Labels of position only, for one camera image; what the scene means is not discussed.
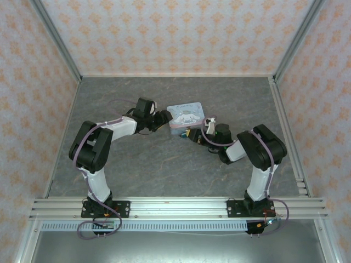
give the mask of metal rail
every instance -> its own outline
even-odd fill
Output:
[[[30,220],[81,220],[81,198],[37,199],[30,212]],[[290,219],[319,219],[328,217],[323,198],[280,198],[290,210]],[[118,200],[131,201],[129,219],[125,220],[228,220],[225,197],[127,197]],[[284,218],[285,207],[274,202],[275,210]],[[236,218],[231,220],[250,220]]]

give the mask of floral wallpaper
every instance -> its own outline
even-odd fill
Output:
[[[350,76],[351,2],[329,0],[279,88],[313,194],[327,197],[345,260],[351,259]]]
[[[272,75],[313,0],[43,0],[82,75]]]
[[[13,262],[76,82],[28,0],[2,0],[0,17],[0,262]]]

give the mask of cable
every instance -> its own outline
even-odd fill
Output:
[[[168,231],[157,231],[157,233],[169,233],[169,234],[184,234],[184,235],[193,235],[193,236],[213,236],[213,237],[226,237],[226,236],[238,236],[246,233],[232,233],[232,234],[200,234],[200,233],[188,233],[188,232],[168,232]]]
[[[131,108],[129,111],[127,111],[126,114],[131,114],[131,112],[134,111],[134,110],[135,110],[135,108]]]
[[[140,135],[150,135],[151,133],[153,133],[153,132],[150,132],[150,133],[140,133],[140,132],[138,132],[138,134],[140,134]]]
[[[202,136],[205,138],[205,140],[209,143],[209,144],[212,144],[214,146],[222,146],[222,147],[225,147],[225,146],[231,146],[235,143],[235,141],[233,141],[232,143],[230,144],[216,144],[215,142],[211,141],[209,138],[207,138],[206,134],[205,134],[205,131],[203,130],[203,127],[205,126],[205,121],[209,118],[217,118],[216,115],[212,115],[210,117],[207,117],[205,119],[202,120],[202,123],[201,123],[201,134]]]
[[[116,233],[116,232],[121,228],[121,226],[122,226],[122,218],[121,218],[121,216],[119,215],[119,213],[118,213],[117,211],[115,211],[114,209],[108,207],[107,205],[105,205],[103,202],[101,202],[101,201],[96,197],[96,195],[93,193],[93,191],[92,191],[92,189],[91,189],[91,187],[90,187],[90,185],[89,185],[87,173],[86,173],[84,170],[80,170],[80,169],[76,166],[76,164],[77,164],[78,155],[79,155],[79,153],[80,153],[80,151],[81,151],[81,149],[82,149],[84,143],[86,142],[86,140],[88,139],[88,137],[91,135],[91,133],[93,133],[95,130],[97,130],[97,129],[100,128],[100,127],[103,127],[103,126],[105,126],[105,125],[116,124],[116,123],[121,122],[122,120],[123,120],[122,118],[119,118],[119,119],[114,120],[114,121],[100,123],[100,124],[96,125],[94,128],[92,128],[90,131],[88,131],[88,133],[84,136],[83,140],[82,140],[81,143],[79,144],[78,149],[77,149],[77,151],[76,151],[76,154],[75,154],[75,156],[74,156],[74,158],[73,158],[73,166],[74,166],[76,169],[78,169],[78,170],[83,174],[84,181],[86,182],[87,187],[88,187],[88,191],[89,191],[89,193],[92,195],[92,197],[94,198],[94,200],[95,200],[96,202],[98,202],[98,204],[100,204],[102,207],[104,207],[104,208],[106,208],[107,210],[111,211],[112,213],[116,214],[116,216],[117,216],[117,217],[119,218],[119,220],[120,220],[119,226],[118,226],[115,230],[113,230],[112,232],[107,233],[107,234],[105,233],[105,234],[104,234],[104,237],[107,237],[107,236],[110,236],[110,235]],[[92,220],[88,220],[88,221],[81,222],[81,223],[78,225],[78,228],[77,228],[77,235],[78,235],[78,237],[81,238],[81,239],[84,239],[84,240],[91,240],[91,239],[99,238],[100,235],[91,236],[91,237],[84,237],[84,236],[81,234],[81,232],[80,232],[80,228],[81,228],[82,225],[84,225],[84,224],[103,224],[103,223],[105,223],[105,221],[92,221]]]
[[[107,106],[110,106],[110,104],[111,104],[112,102],[115,102],[115,101],[130,102],[130,103],[132,103],[132,104],[135,105],[135,102],[134,102],[134,101],[131,101],[131,100],[126,100],[126,99],[114,99],[114,100],[110,100],[110,101],[107,103]],[[109,109],[109,111],[110,111],[111,113],[117,114],[118,116],[122,116],[122,114],[118,113],[117,111],[112,110],[110,107],[107,107],[107,108]]]
[[[268,146],[264,143],[264,141],[260,138],[260,136],[258,136],[258,134],[256,134],[253,130],[250,130],[249,133],[251,133],[253,136],[256,137],[256,139],[262,144],[263,148],[267,151],[267,154],[269,156],[269,159],[270,159],[270,171],[269,171],[269,176],[268,176],[268,181],[267,181],[267,184],[266,184],[266,187],[265,187],[265,190],[264,190],[264,194],[265,194],[265,197],[267,198],[267,200],[270,200],[270,201],[277,201],[277,202],[280,202],[282,203],[285,208],[286,208],[286,219],[284,220],[284,223],[283,225],[281,225],[280,227],[278,227],[277,229],[275,230],[272,230],[268,233],[262,233],[262,234],[255,234],[254,236],[266,236],[266,235],[270,235],[270,234],[273,234],[279,230],[282,230],[286,224],[288,223],[288,219],[289,219],[289,207],[287,206],[287,204],[283,201],[283,200],[279,200],[279,199],[271,199],[269,198],[268,196],[268,190],[269,190],[269,187],[270,187],[270,184],[272,182],[272,179],[273,179],[273,168],[274,168],[274,159],[273,159],[273,155],[271,153],[271,151],[269,150]]]

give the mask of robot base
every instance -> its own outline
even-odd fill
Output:
[[[116,210],[121,218],[129,218],[129,211],[131,209],[130,201],[113,201],[112,193],[110,193],[107,200],[104,202],[108,207]],[[116,218],[117,215],[102,207],[98,202],[87,197],[83,202],[81,218]]]
[[[265,211],[267,211],[267,217],[275,217],[274,203],[268,199],[263,199],[261,201],[254,201],[250,198],[248,193],[245,191],[244,200],[228,200],[227,201],[227,212],[229,218],[262,218],[266,216]]]

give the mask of cartoon tin box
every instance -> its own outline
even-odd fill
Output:
[[[179,135],[190,127],[199,127],[205,118],[199,102],[168,106],[167,111],[173,117],[173,120],[169,122],[173,135]]]

